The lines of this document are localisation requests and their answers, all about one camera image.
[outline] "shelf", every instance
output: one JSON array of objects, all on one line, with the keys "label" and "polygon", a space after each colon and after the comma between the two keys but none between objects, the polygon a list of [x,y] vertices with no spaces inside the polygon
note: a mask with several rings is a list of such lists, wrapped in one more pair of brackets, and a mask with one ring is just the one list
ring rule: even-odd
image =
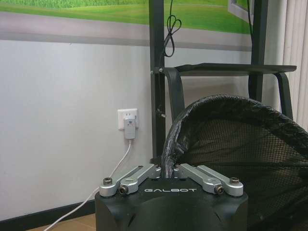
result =
[{"label": "shelf", "polygon": [[197,64],[177,66],[181,76],[247,76],[251,74],[274,74],[292,72],[296,66],[251,64]]}]

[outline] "black metal stand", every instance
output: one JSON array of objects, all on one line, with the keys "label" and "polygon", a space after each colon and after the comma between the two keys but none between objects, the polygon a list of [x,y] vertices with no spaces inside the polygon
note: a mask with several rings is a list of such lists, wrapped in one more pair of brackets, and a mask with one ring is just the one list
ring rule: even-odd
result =
[{"label": "black metal stand", "polygon": [[[164,56],[164,0],[149,0],[151,70],[165,66]],[[151,71],[153,158],[161,155],[166,138],[165,76]]]},{"label": "black metal stand", "polygon": [[164,43],[164,0],[149,0],[149,8],[153,158],[160,157],[165,142],[165,76],[168,80],[172,120],[184,109],[181,75],[249,75],[249,97],[261,101],[264,74],[274,74],[277,77],[282,113],[293,119],[289,82],[285,72],[295,71],[296,66],[264,65],[268,0],[255,1],[251,65],[198,64],[165,68],[163,57],[159,63]]},{"label": "black metal stand", "polygon": [[[256,0],[254,7],[254,27],[252,35],[251,64],[264,64],[265,38],[268,16],[268,0]],[[263,75],[249,75],[249,97],[262,101]]]}]

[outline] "bolt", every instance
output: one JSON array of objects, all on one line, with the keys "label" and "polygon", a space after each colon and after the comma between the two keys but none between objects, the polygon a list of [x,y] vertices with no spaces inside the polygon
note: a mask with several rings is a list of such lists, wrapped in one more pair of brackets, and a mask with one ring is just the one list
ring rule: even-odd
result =
[{"label": "bolt", "polygon": [[112,178],[106,177],[103,179],[103,185],[111,185],[112,184]]},{"label": "bolt", "polygon": [[223,187],[221,186],[221,185],[217,185],[216,187],[215,187],[215,192],[218,194],[218,195],[221,195],[221,194],[223,194]]},{"label": "bolt", "polygon": [[210,178],[210,179],[207,179],[209,182],[217,182],[217,179],[213,179],[213,178]]},{"label": "bolt", "polygon": [[126,185],[120,186],[119,193],[123,196],[126,195],[128,193],[128,187]]},{"label": "bolt", "polygon": [[157,114],[160,115],[162,118],[166,117],[166,115],[159,108],[157,109]]},{"label": "bolt", "polygon": [[231,177],[230,183],[231,184],[238,184],[238,183],[240,183],[240,179],[238,179],[237,177]]}]

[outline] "white power adapter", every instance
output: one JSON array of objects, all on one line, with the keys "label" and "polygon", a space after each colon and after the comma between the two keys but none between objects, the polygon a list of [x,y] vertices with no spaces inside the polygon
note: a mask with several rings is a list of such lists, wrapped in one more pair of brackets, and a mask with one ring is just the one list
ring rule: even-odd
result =
[{"label": "white power adapter", "polygon": [[136,119],[124,119],[124,138],[128,140],[136,138]]}]

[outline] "curtain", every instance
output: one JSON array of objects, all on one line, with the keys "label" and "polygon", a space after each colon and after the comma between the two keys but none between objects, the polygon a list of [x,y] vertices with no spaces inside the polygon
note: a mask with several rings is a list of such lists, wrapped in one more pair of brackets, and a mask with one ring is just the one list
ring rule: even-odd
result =
[{"label": "curtain", "polygon": [[289,73],[294,121],[308,130],[308,0],[288,0],[283,64],[296,65]]}]

